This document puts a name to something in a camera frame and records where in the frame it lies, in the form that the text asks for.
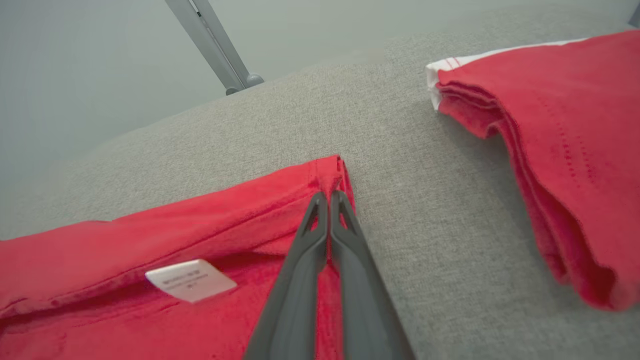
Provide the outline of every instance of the gray wall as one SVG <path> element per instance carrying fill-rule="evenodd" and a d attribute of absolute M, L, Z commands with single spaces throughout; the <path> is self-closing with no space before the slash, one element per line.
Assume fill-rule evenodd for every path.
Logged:
<path fill-rule="evenodd" d="M 248 68 L 267 81 L 384 38 L 525 2 L 211 1 Z M 560 2 L 624 22 L 638 4 Z M 223 94 L 163 0 L 0 0 L 0 184 L 43 174 Z"/>

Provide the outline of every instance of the folded red t-shirt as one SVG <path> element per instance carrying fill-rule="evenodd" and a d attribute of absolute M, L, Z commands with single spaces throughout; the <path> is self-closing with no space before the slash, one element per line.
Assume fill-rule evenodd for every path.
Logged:
<path fill-rule="evenodd" d="M 353 193 L 338 156 L 110 222 L 0 241 L 3 359 L 240 359 L 311 197 Z M 145 272 L 193 259 L 237 287 L 194 304 Z M 341 359 L 338 275 L 319 276 L 316 357 Z"/>
<path fill-rule="evenodd" d="M 434 106 L 499 132 L 543 257 L 599 309 L 640 299 L 640 31 L 429 64 Z"/>

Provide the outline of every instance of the red t-shirt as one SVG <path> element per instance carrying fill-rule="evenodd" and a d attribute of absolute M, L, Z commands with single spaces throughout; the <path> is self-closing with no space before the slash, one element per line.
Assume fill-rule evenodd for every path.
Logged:
<path fill-rule="evenodd" d="M 338 156 L 114 221 L 0 241 L 0 357 L 240 359 L 318 191 L 353 192 Z M 192 259 L 238 286 L 195 304 L 145 272 Z M 319 276 L 316 357 L 342 358 L 338 275 Z"/>
<path fill-rule="evenodd" d="M 439 110 L 511 154 L 556 279 L 599 309 L 640 300 L 640 31 L 439 71 Z"/>

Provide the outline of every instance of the seam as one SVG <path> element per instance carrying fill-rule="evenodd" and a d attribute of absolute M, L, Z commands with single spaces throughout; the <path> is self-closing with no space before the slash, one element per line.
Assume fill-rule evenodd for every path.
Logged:
<path fill-rule="evenodd" d="M 285 238 L 286 236 L 290 236 L 291 234 L 295 234 L 295 232 L 296 232 L 296 230 L 294 229 L 293 231 L 289 231 L 289 232 L 286 232 L 286 233 L 284 233 L 284 234 L 279 234 L 279 235 L 275 236 L 273 239 L 271 239 L 270 241 L 275 241 L 275 240 L 279 240 L 279 239 Z M 255 248 L 259 247 L 259 246 L 260 246 L 260 245 L 257 245 L 257 246 L 255 246 L 255 247 L 252 247 L 249 251 L 243 251 L 243 252 L 240 252 L 239 254 L 249 254 L 249 253 L 252 253 L 252 252 L 253 252 L 253 250 L 254 250 Z M 90 321 L 87 321 L 87 322 L 83 322 L 81 325 L 77 325 L 77 326 L 74 326 L 74 327 L 84 327 L 84 326 L 86 326 L 86 325 L 93 325 L 93 324 L 96 324 L 96 323 L 101 323 L 101 322 L 110 321 L 110 320 L 112 320 L 112 319 L 114 319 L 114 318 L 119 318 L 119 317 L 121 317 L 121 316 L 127 316 L 127 315 L 129 315 L 129 314 L 139 313 L 140 311 L 143 311 L 147 306 L 149 306 L 150 304 L 152 304 L 152 302 L 153 302 L 153 300 L 152 300 L 151 302 L 144 302 L 144 303 L 140 302 L 140 303 L 135 304 L 135 305 L 133 305 L 133 306 L 127 306 L 127 307 L 116 308 L 116 309 L 113 309 L 113 310 L 111 310 L 111 311 L 106 311 L 106 310 L 105 310 L 105 311 L 103 311 L 103 312 L 101 312 L 101 313 L 99 313 L 99 314 L 97 314 L 97 315 L 96 315 L 96 314 L 91 315 L 91 317 L 90 317 L 90 318 L 94 318 L 94 319 L 95 319 L 95 317 L 96 317 L 96 316 L 98 316 L 98 317 L 100 317 L 100 316 L 104 316 L 104 317 L 102 317 L 102 318 L 98 318 L 98 319 L 95 319 L 95 320 L 90 320 Z M 174 303 L 164 305 L 164 306 L 160 307 L 159 309 L 156 309 L 156 310 L 150 311 L 150 312 L 148 312 L 148 313 L 145 313 L 145 314 L 144 314 L 144 316 L 151 316 L 151 315 L 154 315 L 154 314 L 156 314 L 156 313 L 159 313 L 159 312 L 161 312 L 161 311 L 164 311 L 164 310 L 166 310 L 166 309 L 168 309 L 168 308 L 171 308 L 171 307 L 173 307 L 173 306 L 177 306 L 177 305 L 179 305 L 179 304 L 180 304 L 180 301 L 179 301 L 179 300 L 176 300 L 176 302 L 174 302 Z M 41 311 L 55 311 L 55 309 L 46 309 L 46 310 L 41 310 Z M 36 311 L 36 312 L 34 312 L 34 313 L 30 313 L 30 314 L 31 314 L 31 315 L 34 315 L 34 314 L 37 314 L 38 312 L 40 312 L 40 311 Z M 29 316 L 29 314 L 18 314 L 18 316 Z M 67 319 L 74 319 L 74 318 L 75 318 L 75 319 L 83 319 L 83 318 L 89 318 L 89 316 L 66 316 L 64 320 L 67 320 Z M 53 328 L 53 327 L 57 326 L 57 324 L 58 324 L 57 322 L 56 322 L 56 323 L 44 323 L 44 324 L 42 324 L 42 325 L 36 326 L 34 329 L 28 329 L 28 330 L 26 330 L 26 331 L 20 331 L 20 330 L 18 330 L 18 331 L 15 331 L 15 330 L 14 330 L 14 331 L 11 331 L 11 330 L 7 330 L 7 332 L 6 332 L 6 333 L 7 333 L 7 334 L 26 334 L 26 333 L 28 333 L 28 332 L 32 332 L 32 331 L 34 331 L 34 330 L 36 330 L 36 331 L 46 331 L 47 329 L 51 329 L 51 328 Z"/>
<path fill-rule="evenodd" d="M 215 237 L 215 236 L 219 236 L 219 235 L 221 235 L 221 234 L 223 234 L 223 233 L 225 233 L 225 232 L 227 232 L 227 231 L 229 231 L 229 230 L 231 230 L 231 229 L 235 228 L 236 226 L 241 225 L 242 223 L 245 223 L 245 222 L 250 221 L 250 220 L 255 220 L 256 218 L 259 218 L 259 217 L 261 217 L 261 216 L 264 216 L 264 215 L 266 215 L 266 214 L 268 214 L 268 213 L 270 213 L 270 212 L 272 212 L 272 211 L 274 211 L 274 210 L 278 210 L 278 209 L 284 208 L 285 206 L 287 206 L 287 205 L 289 205 L 289 204 L 291 204 L 291 203 L 293 203 L 293 202 L 296 202 L 296 201 L 298 201 L 298 200 L 300 200 L 300 199 L 304 199 L 307 195 L 308 195 L 308 194 L 305 194 L 305 195 L 304 195 L 304 196 L 302 196 L 302 197 L 296 197 L 296 198 L 292 199 L 291 201 L 286 202 L 285 204 L 282 204 L 281 206 L 279 206 L 279 207 L 277 207 L 277 208 L 271 208 L 271 209 L 269 209 L 269 210 L 262 211 L 262 212 L 260 212 L 260 213 L 256 214 L 255 216 L 253 216 L 253 217 L 251 217 L 251 218 L 244 219 L 242 222 L 240 222 L 240 223 L 238 223 L 238 224 L 230 225 L 229 227 L 227 227 L 227 228 L 225 228 L 225 229 L 222 229 L 221 231 L 219 231 L 219 232 L 217 232 L 217 233 L 215 233 L 215 234 L 209 234 L 209 235 L 207 235 L 207 236 L 205 236 L 205 237 L 203 237 L 203 238 L 200 238 L 199 240 L 197 240 L 196 242 L 192 243 L 192 244 L 191 244 L 191 245 L 189 245 L 189 246 L 179 248 L 179 249 L 177 249 L 177 250 L 175 250 L 175 251 L 173 251 L 173 252 L 171 252 L 171 253 L 169 253 L 169 254 L 163 255 L 163 256 L 162 256 L 162 257 L 160 257 L 160 258 L 154 259 L 154 260 L 149 261 L 149 262 L 147 262 L 147 263 L 144 263 L 144 264 L 142 264 L 142 265 L 138 265 L 138 266 L 135 266 L 135 267 L 130 268 L 130 269 L 128 269 L 128 270 L 125 270 L 125 271 L 123 271 L 123 272 L 120 272 L 119 274 L 114 275 L 114 276 L 112 276 L 112 277 L 109 277 L 108 279 L 104 279 L 104 280 L 102 280 L 102 281 L 100 281 L 100 282 L 98 282 L 98 283 L 96 283 L 96 284 L 89 285 L 89 286 L 87 286 L 87 287 L 85 287 L 85 288 L 81 288 L 81 289 L 74 290 L 74 291 L 69 291 L 69 292 L 66 292 L 66 293 L 64 293 L 64 294 L 60 294 L 60 295 L 57 295 L 57 296 L 55 296 L 55 297 L 52 297 L 52 298 L 50 298 L 50 299 L 49 299 L 49 301 L 53 301 L 53 300 L 56 300 L 56 299 L 60 299 L 60 298 L 62 298 L 62 297 L 66 297 L 66 296 L 69 296 L 69 295 L 75 295 L 75 294 L 78 294 L 79 292 L 82 292 L 82 291 L 89 291 L 89 290 L 92 290 L 92 289 L 98 288 L 99 286 L 104 285 L 104 284 L 106 284 L 106 283 L 109 283 L 109 282 L 111 282 L 111 281 L 114 281 L 114 280 L 116 280 L 117 278 L 119 278 L 119 277 L 121 277 L 121 276 L 123 276 L 123 275 L 125 275 L 125 274 L 128 274 L 129 272 L 132 272 L 132 271 L 135 271 L 135 270 L 139 270 L 140 268 L 143 268 L 143 267 L 146 267 L 146 266 L 153 265 L 153 264 L 155 264 L 155 263 L 158 263 L 158 262 L 160 262 L 160 261 L 162 261 L 162 260 L 164 260 L 164 259 L 166 259 L 166 258 L 168 258 L 168 257 L 170 257 L 170 256 L 172 256 L 172 255 L 174 255 L 174 254 L 176 254 L 176 253 L 178 253 L 178 252 L 182 252 L 182 251 L 188 250 L 188 249 L 190 249 L 190 248 L 192 248 L 192 247 L 194 247 L 194 246 L 196 246 L 196 245 L 201 244 L 203 241 L 208 240 L 209 238 L 213 238 L 213 237 Z"/>

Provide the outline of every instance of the fabric fold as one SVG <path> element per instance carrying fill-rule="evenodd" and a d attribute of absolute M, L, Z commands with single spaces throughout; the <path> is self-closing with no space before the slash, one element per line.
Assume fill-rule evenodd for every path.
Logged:
<path fill-rule="evenodd" d="M 240 359 L 310 198 L 345 191 L 331 156 L 109 222 L 0 242 L 0 357 Z M 205 259 L 238 287 L 196 304 L 146 271 Z M 339 278 L 319 280 L 317 357 L 338 359 Z"/>
<path fill-rule="evenodd" d="M 554 277 L 604 310 L 640 299 L 638 64 L 626 31 L 427 66 L 438 111 L 502 135 Z"/>

